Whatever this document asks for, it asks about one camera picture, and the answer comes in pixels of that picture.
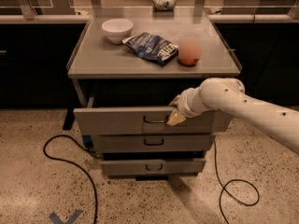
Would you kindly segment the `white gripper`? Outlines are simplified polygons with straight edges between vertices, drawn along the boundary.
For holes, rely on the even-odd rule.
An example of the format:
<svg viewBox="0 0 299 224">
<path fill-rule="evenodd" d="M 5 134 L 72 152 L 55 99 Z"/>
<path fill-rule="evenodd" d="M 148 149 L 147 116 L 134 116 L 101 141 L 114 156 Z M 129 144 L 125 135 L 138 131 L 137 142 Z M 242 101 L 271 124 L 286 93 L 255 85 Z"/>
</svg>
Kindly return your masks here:
<svg viewBox="0 0 299 224">
<path fill-rule="evenodd" d="M 177 95 L 169 103 L 169 106 L 176 106 L 178 109 L 172 111 L 167 122 L 168 125 L 176 126 L 185 121 L 186 118 L 199 116 L 209 110 L 209 108 L 204 105 L 200 91 L 199 88 L 189 88 L 180 95 Z"/>
</svg>

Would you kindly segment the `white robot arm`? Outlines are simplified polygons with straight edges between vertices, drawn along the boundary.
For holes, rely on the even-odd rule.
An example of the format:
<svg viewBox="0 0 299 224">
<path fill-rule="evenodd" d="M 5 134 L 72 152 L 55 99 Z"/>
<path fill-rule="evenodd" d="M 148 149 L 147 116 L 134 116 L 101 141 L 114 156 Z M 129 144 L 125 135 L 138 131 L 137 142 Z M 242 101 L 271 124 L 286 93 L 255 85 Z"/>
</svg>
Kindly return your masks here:
<svg viewBox="0 0 299 224">
<path fill-rule="evenodd" d="M 174 110 L 168 125 L 175 126 L 207 111 L 221 111 L 251 123 L 299 153 L 299 112 L 246 95 L 243 83 L 236 78 L 207 78 L 199 87 L 184 90 L 170 105 Z"/>
</svg>

